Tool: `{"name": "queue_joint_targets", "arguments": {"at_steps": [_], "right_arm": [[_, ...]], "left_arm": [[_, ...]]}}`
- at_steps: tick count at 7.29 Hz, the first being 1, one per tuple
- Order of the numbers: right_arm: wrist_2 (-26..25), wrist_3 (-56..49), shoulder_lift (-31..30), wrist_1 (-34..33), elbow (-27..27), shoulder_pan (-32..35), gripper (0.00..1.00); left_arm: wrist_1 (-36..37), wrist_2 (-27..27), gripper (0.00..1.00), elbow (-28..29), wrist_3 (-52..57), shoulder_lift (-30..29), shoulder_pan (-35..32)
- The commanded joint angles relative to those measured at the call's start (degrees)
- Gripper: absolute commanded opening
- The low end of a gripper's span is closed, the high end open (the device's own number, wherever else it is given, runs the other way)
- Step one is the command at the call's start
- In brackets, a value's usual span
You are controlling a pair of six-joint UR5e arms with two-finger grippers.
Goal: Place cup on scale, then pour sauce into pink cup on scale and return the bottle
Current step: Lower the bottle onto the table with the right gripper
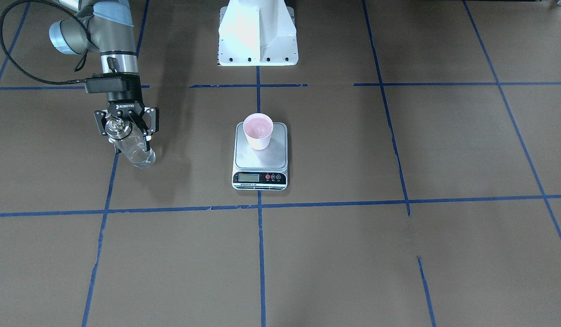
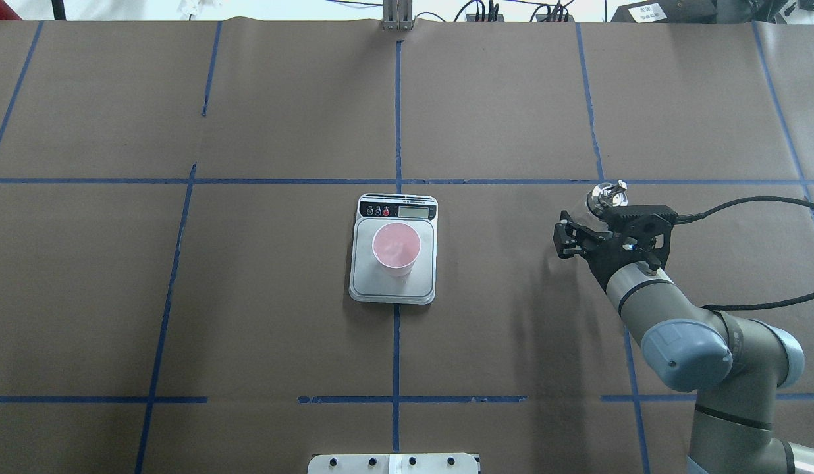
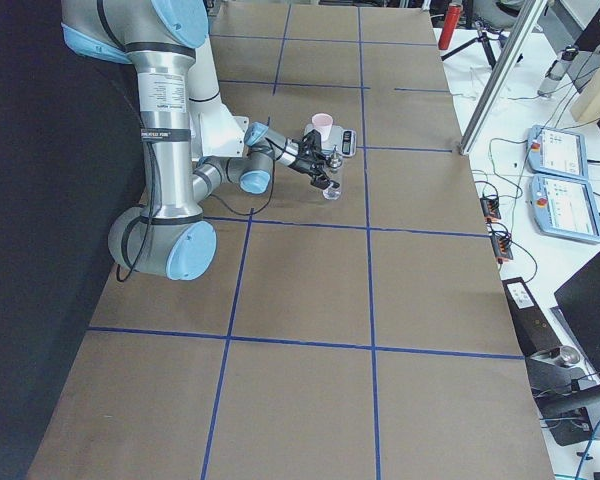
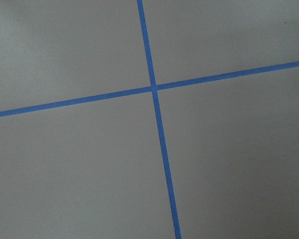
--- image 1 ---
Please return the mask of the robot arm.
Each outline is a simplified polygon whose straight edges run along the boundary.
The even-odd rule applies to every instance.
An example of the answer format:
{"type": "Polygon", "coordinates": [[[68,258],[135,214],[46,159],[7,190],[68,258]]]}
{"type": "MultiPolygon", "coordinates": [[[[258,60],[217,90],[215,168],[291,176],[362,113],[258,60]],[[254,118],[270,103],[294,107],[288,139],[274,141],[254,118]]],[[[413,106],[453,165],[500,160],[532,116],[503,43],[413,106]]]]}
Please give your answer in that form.
{"type": "Polygon", "coordinates": [[[69,9],[73,16],[51,25],[53,46],[67,55],[97,53],[100,57],[102,73],[85,81],[87,93],[105,93],[108,98],[108,107],[94,113],[98,132],[108,136],[107,119],[121,119],[141,133],[143,149],[149,151],[151,136],[159,129],[159,113],[143,102],[129,2],[57,0],[56,4],[69,9]]]}

